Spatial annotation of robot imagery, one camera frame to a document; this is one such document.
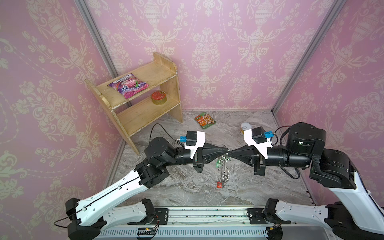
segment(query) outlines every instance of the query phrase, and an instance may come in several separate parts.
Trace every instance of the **tin can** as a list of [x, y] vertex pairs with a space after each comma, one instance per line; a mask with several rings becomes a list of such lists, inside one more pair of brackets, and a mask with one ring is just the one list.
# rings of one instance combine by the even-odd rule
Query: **tin can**
[[156, 91], [151, 95], [151, 99], [154, 104], [161, 105], [167, 101], [167, 95], [164, 91]]

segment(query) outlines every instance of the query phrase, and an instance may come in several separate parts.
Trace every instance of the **ventilation grille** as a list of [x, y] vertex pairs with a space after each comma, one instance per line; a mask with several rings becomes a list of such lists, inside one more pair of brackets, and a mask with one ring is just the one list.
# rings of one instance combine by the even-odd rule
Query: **ventilation grille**
[[[137, 227], [116, 227], [104, 230], [98, 238], [105, 237], [136, 237]], [[160, 227], [156, 237], [268, 237], [265, 227]]]

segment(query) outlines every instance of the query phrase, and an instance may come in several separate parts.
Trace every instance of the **marble floor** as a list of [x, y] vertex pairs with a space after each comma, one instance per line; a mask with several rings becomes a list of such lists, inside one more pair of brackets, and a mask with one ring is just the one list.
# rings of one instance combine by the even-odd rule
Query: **marble floor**
[[[169, 114], [165, 114], [154, 123], [162, 124], [175, 139], [185, 136], [187, 130], [205, 131], [207, 143], [217, 146], [225, 145], [230, 150], [246, 144], [243, 134], [239, 131], [243, 122], [248, 122], [254, 127], [262, 126], [266, 131], [277, 128], [270, 111], [210, 111], [209, 114], [217, 123], [202, 130], [194, 120], [199, 113], [184, 111], [183, 124]], [[148, 144], [149, 133], [154, 123], [132, 137], [141, 153], [140, 156], [126, 145], [117, 168], [115, 181], [124, 177], [136, 164], [143, 161], [144, 149]], [[152, 133], [152, 138], [157, 136], [172, 142], [160, 126], [156, 126]], [[121, 206], [134, 204], [143, 198], [151, 199], [155, 206], [265, 205], [268, 198], [295, 204], [311, 203], [302, 181], [289, 178], [278, 167], [267, 167], [264, 177], [255, 176], [252, 167], [236, 159], [228, 162], [227, 167], [230, 169], [229, 181], [222, 189], [216, 187], [218, 169], [215, 161], [205, 164], [201, 174], [197, 173], [191, 165], [167, 167], [169, 177], [151, 189], [126, 200]]]

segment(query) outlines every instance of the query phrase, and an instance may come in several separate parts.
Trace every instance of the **damask pattern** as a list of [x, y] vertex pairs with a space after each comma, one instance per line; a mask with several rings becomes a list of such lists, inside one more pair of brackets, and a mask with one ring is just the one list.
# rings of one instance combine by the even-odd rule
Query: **damask pattern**
[[[277, 116], [327, 131], [326, 148], [345, 152], [384, 205], [384, 1], [347, 1]], [[336, 197], [308, 180], [322, 203]]]
[[184, 109], [270, 109], [333, 0], [86, 2], [120, 74], [158, 51]]
[[67, 239], [53, 222], [101, 190], [121, 139], [84, 84], [111, 76], [73, 1], [0, 9], [0, 239]]

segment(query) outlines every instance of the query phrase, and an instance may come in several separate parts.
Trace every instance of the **wooden shelf board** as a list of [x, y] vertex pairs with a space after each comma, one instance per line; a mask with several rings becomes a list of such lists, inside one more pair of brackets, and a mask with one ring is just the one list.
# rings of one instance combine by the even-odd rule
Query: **wooden shelf board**
[[[135, 75], [140, 81], [148, 83], [149, 86], [145, 90], [136, 93], [128, 99], [125, 99], [121, 93], [119, 93], [116, 89], [108, 86], [108, 84], [116, 81], [128, 73], [133, 73], [133, 75]], [[137, 98], [138, 96], [177, 76], [175, 72], [157, 62], [148, 63], [128, 73], [125, 73], [97, 86], [101, 94], [103, 94], [103, 96], [108, 100], [109, 104], [111, 105], [111, 109], [116, 109], [121, 105], [131, 101], [132, 99]]]
[[128, 135], [132, 136], [179, 104], [178, 100], [169, 95], [167, 95], [167, 101], [162, 105], [154, 104], [151, 97], [148, 97], [125, 109], [117, 116]]

